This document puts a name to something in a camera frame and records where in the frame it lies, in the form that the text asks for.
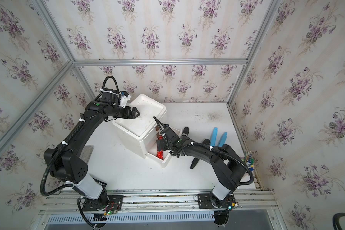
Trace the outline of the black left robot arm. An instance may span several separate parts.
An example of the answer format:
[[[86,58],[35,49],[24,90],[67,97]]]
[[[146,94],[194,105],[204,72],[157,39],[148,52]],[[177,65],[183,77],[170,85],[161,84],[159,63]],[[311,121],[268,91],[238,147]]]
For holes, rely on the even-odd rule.
[[[140,116],[137,108],[127,105],[129,94],[119,88],[107,88],[108,80],[116,79],[114,76],[105,78],[100,94],[85,107],[69,135],[57,147],[44,152],[47,167],[40,183],[42,196],[53,195],[67,187],[90,200],[105,196],[105,189],[90,176],[88,164],[80,158],[80,154],[100,124]]]

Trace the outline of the white bottom drawer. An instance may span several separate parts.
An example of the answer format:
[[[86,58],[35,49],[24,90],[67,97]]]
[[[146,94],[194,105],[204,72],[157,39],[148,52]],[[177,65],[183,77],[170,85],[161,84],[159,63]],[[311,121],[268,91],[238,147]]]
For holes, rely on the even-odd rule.
[[[152,145],[152,147],[148,150],[148,152],[146,153],[147,159],[151,160],[152,162],[154,162],[156,165],[159,165],[161,168],[165,168],[170,159],[172,158],[172,156],[170,155],[170,153],[168,152],[168,150],[165,150],[162,152],[163,156],[162,158],[159,158],[158,155],[158,151],[157,151],[157,143],[156,143],[157,139],[155,140],[154,144]]]

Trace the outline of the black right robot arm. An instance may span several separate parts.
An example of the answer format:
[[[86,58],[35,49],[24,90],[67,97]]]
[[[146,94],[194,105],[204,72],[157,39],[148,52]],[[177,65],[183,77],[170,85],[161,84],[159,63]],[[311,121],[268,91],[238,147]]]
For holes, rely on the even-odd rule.
[[[189,156],[204,161],[212,166],[218,183],[210,192],[210,201],[215,208],[222,208],[227,202],[233,201],[230,194],[239,186],[254,182],[252,171],[237,155],[230,145],[211,146],[209,143],[196,142],[189,138],[189,128],[185,127],[178,136],[168,124],[162,123],[156,117],[154,120],[162,136],[163,149],[173,157]]]

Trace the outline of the white plastic drawer cabinet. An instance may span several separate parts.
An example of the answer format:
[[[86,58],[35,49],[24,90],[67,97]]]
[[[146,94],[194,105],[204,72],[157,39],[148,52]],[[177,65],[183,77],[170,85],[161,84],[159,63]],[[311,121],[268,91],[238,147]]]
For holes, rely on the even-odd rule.
[[[117,119],[112,124],[125,148],[145,159],[157,140],[157,123],[154,117],[164,123],[167,109],[165,105],[144,94],[129,105],[137,108],[140,115],[136,119]]]

